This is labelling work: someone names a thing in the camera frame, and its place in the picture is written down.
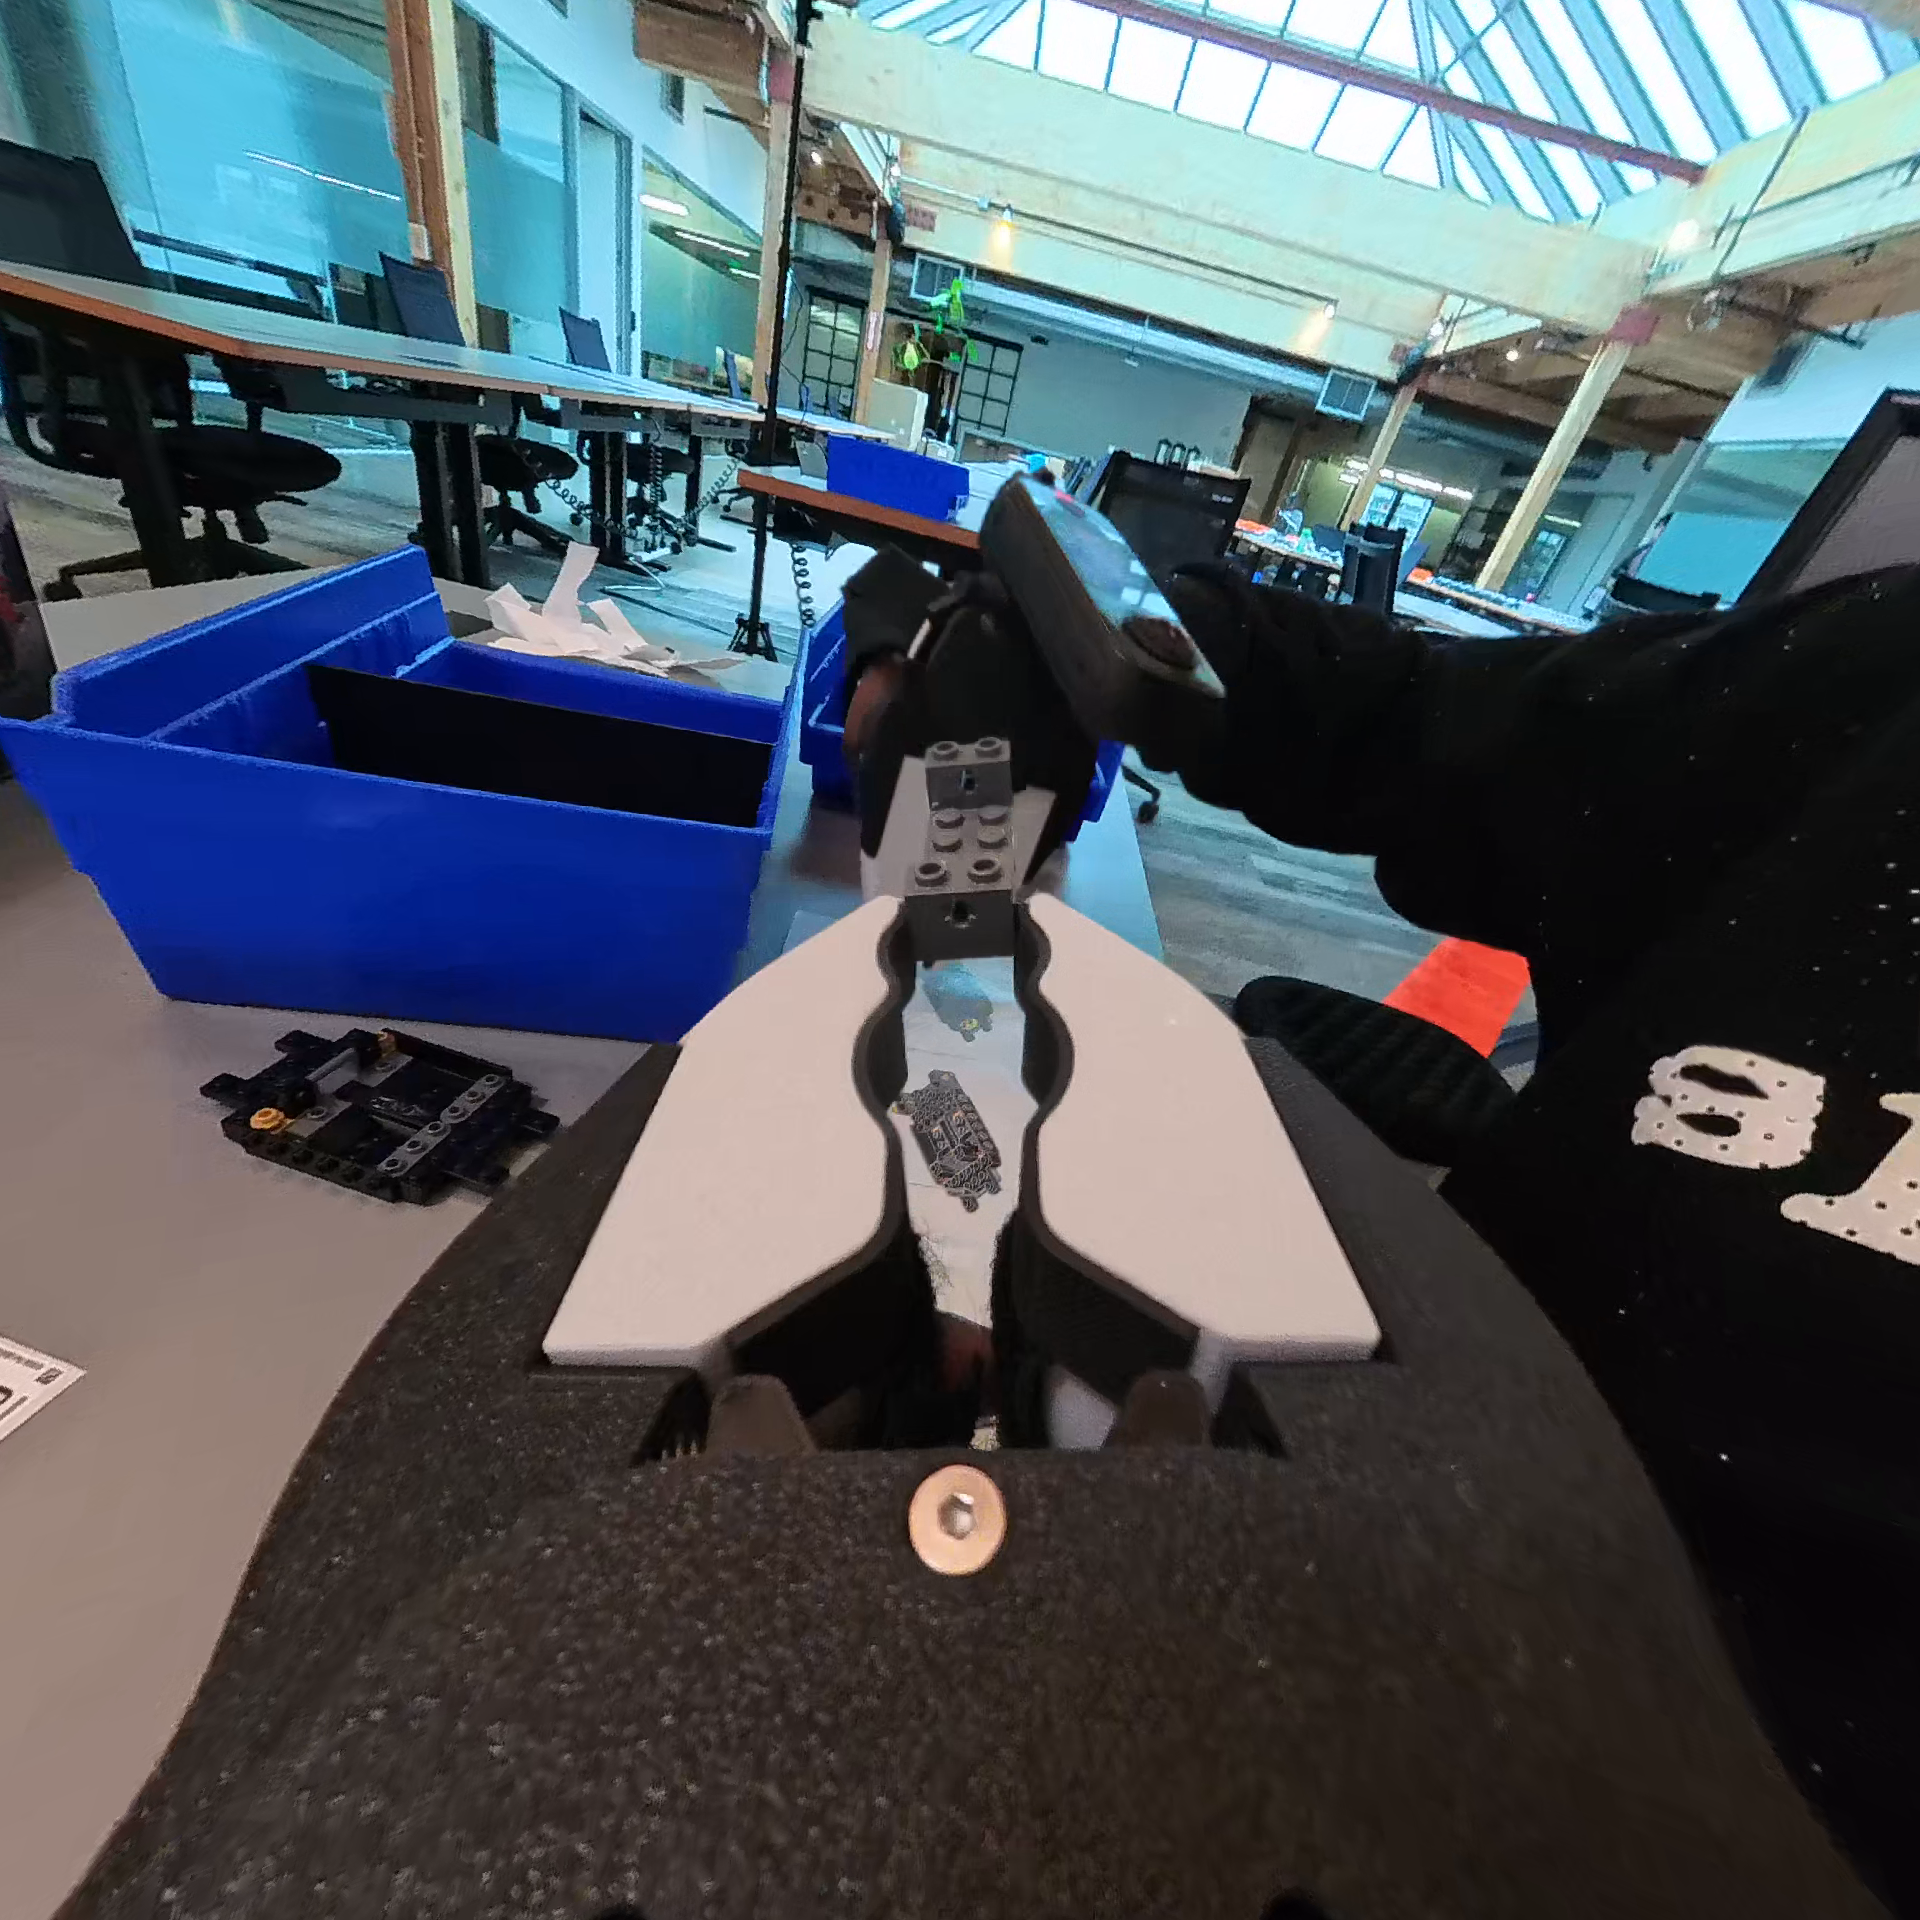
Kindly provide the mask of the black pole stand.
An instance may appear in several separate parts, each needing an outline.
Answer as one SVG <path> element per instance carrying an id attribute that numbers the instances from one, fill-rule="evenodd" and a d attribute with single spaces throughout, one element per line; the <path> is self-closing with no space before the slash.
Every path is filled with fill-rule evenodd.
<path id="1" fill-rule="evenodd" d="M 779 445 L 779 380 L 785 359 L 785 314 L 793 269 L 793 221 L 801 192 L 801 137 L 809 29 L 817 18 L 811 2 L 793 8 L 788 41 L 766 58 L 769 154 L 763 180 L 763 221 L 759 252 L 757 329 L 754 329 L 754 394 L 759 429 L 746 472 L 770 472 Z M 732 652 L 747 658 L 778 661 L 778 647 L 763 611 L 766 562 L 770 545 L 770 501 L 751 495 L 751 581 L 747 613 L 735 620 Z"/>

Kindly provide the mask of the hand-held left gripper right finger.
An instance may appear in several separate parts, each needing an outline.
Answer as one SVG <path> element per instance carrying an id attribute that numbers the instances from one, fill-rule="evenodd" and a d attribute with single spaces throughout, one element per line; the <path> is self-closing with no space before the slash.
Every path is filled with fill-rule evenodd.
<path id="1" fill-rule="evenodd" d="M 998 1434 L 1100 1450 L 1143 1376 L 1215 1417 L 1258 1367 L 1370 1363 L 1381 1324 L 1236 1024 L 1053 896 L 1014 925 L 1035 1099 L 996 1245 Z"/>

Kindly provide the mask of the grey lego piece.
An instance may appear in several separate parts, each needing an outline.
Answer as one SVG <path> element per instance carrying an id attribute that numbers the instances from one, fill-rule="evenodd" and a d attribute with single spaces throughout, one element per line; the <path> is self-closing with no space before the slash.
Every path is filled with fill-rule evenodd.
<path id="1" fill-rule="evenodd" d="M 1021 784 L 1005 737 L 938 739 L 924 773 L 922 842 L 903 871 L 903 923 L 919 970 L 1013 959 L 1053 793 Z"/>

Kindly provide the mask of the dark grey lego chassis assembly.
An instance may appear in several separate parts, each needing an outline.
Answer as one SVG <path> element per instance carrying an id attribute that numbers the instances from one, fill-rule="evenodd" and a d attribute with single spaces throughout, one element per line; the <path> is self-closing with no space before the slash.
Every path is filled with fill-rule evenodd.
<path id="1" fill-rule="evenodd" d="M 199 1095 L 253 1162 L 407 1208 L 489 1197 L 563 1130 L 511 1067 L 389 1026 L 287 1032 L 263 1067 L 218 1073 Z"/>

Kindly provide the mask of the large blue plastic bin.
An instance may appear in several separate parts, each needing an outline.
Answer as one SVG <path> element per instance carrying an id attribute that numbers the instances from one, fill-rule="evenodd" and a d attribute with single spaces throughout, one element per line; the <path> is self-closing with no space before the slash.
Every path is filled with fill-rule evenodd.
<path id="1" fill-rule="evenodd" d="M 348 773 L 308 666 L 763 743 L 757 825 Z M 675 1043 L 735 976 L 798 731 L 793 673 L 746 667 L 497 652 L 407 545 L 61 673 L 5 757 L 165 997 Z"/>

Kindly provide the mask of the crumpled white paper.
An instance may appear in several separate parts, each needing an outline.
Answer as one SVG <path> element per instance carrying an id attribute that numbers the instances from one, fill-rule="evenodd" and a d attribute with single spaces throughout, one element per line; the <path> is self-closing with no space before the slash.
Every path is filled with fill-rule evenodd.
<path id="1" fill-rule="evenodd" d="M 588 601 L 597 569 L 597 547 L 566 543 L 558 579 L 534 607 L 515 585 L 486 594 L 486 627 L 497 652 L 607 666 L 657 682 L 724 677 L 747 663 L 739 653 L 686 657 L 677 647 L 647 640 L 610 596 Z"/>

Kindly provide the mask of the white printed paper label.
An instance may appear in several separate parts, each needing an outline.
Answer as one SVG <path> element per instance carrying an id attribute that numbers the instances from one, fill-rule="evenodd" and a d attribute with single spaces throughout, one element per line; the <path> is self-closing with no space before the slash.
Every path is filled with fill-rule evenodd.
<path id="1" fill-rule="evenodd" d="M 30 1344 L 2 1335 L 2 1441 L 15 1434 L 38 1410 L 46 1410 L 69 1386 L 85 1379 L 85 1370 L 71 1360 L 36 1352 Z"/>

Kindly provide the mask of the person's right hand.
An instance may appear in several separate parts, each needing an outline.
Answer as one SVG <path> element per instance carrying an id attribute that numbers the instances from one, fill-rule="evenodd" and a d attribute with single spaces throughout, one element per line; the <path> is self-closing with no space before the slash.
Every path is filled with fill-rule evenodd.
<path id="1" fill-rule="evenodd" d="M 849 671 L 844 759 L 852 775 L 857 775 L 884 715 L 893 709 L 906 684 L 906 671 L 908 661 L 901 653 L 867 657 Z"/>

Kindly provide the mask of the small office desk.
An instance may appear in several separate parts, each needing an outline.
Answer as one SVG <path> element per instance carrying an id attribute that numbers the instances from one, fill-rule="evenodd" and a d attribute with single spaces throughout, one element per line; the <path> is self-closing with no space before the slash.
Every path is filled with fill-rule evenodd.
<path id="1" fill-rule="evenodd" d="M 763 616 L 766 549 L 779 522 L 781 532 L 803 529 L 806 538 L 827 536 L 849 545 L 893 545 L 915 561 L 951 573 L 971 568 L 980 554 L 979 531 L 954 519 L 889 507 L 861 497 L 831 491 L 823 479 L 798 466 L 741 466 L 735 488 L 751 504 L 751 587 L 747 613 L 735 620 L 732 652 L 774 658 L 772 632 Z"/>

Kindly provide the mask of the orange floor mat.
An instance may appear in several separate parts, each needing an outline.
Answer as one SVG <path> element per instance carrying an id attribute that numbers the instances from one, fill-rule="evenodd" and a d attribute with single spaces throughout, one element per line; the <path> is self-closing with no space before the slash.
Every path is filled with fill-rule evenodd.
<path id="1" fill-rule="evenodd" d="M 1490 1060 L 1526 994 L 1525 955 L 1443 940 L 1383 997 L 1383 1005 L 1463 1041 Z"/>

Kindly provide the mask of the black office chair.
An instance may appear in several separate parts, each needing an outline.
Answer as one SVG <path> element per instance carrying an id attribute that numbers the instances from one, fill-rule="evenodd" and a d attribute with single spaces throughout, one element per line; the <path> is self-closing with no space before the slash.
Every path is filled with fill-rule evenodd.
<path id="1" fill-rule="evenodd" d="M 2 148 L 5 260 L 74 272 L 150 292 L 157 281 L 93 160 L 61 159 L 11 140 Z M 113 419 L 106 362 L 63 312 L 5 308 L 5 424 L 15 451 L 61 473 L 114 483 L 135 511 L 133 472 L 143 466 Z M 246 424 L 194 419 L 182 348 L 149 344 L 131 354 L 133 401 L 155 442 L 154 468 L 167 480 L 179 516 L 199 515 L 182 552 L 196 581 L 228 581 L 294 569 L 267 552 L 266 505 L 300 505 L 334 484 L 340 463 L 310 442 L 267 432 L 263 408 L 246 401 Z"/>
<path id="2" fill-rule="evenodd" d="M 404 338 L 467 348 L 449 276 L 439 266 L 383 253 L 380 269 Z M 489 545 L 511 547 L 515 538 L 525 538 L 545 554 L 565 557 L 570 540 L 541 522 L 539 490 L 574 480 L 580 472 L 579 458 L 550 439 L 529 439 L 522 432 L 525 399 L 489 391 L 482 401 L 503 424 L 478 427 L 471 439 L 478 531 Z"/>

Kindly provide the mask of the lego instruction booklet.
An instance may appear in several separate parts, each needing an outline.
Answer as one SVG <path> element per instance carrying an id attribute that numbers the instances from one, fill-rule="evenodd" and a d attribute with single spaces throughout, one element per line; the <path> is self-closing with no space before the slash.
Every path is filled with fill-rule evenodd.
<path id="1" fill-rule="evenodd" d="M 922 970 L 903 1009 L 903 1057 L 892 1119 L 935 1305 L 985 1328 L 994 1250 L 1018 1208 L 1019 1151 L 1035 1112 L 1021 1080 L 1013 960 Z"/>

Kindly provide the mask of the small blue plastic bin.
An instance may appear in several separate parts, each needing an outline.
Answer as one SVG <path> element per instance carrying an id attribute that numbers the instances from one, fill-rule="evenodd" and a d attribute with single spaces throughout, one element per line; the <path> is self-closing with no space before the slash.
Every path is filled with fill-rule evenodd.
<path id="1" fill-rule="evenodd" d="M 932 522 L 955 519 L 971 501 L 967 466 L 851 434 L 827 439 L 826 484 L 831 495 Z"/>
<path id="2" fill-rule="evenodd" d="M 809 769 L 817 800 L 855 809 L 855 781 L 845 762 L 845 652 L 845 603 L 837 601 L 805 640 L 801 661 L 801 759 Z M 1066 832 L 1066 844 L 1071 844 L 1084 828 L 1100 821 L 1119 780 L 1123 754 L 1119 743 L 1105 743 L 1097 749 L 1087 797 Z"/>

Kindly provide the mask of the green hanging plant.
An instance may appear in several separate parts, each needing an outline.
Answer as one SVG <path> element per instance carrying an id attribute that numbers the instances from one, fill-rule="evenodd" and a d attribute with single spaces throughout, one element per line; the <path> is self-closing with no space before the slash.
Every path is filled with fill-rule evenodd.
<path id="1" fill-rule="evenodd" d="M 927 297 L 915 296 L 919 307 L 908 317 L 906 337 L 895 348 L 895 370 L 917 377 L 931 370 L 935 377 L 962 377 L 979 363 L 977 337 L 967 308 L 967 276 L 954 274 L 947 285 Z"/>

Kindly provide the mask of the person's right forearm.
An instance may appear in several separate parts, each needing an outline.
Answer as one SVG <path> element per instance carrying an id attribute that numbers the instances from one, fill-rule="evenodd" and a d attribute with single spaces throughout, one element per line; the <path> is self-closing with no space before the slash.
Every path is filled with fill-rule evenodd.
<path id="1" fill-rule="evenodd" d="M 1371 858 L 1405 921 L 1522 954 L 1540 986 L 1619 972 L 1916 706 L 1916 568 L 1505 640 L 1220 562 L 1171 601 L 1227 691 L 1187 791 Z"/>

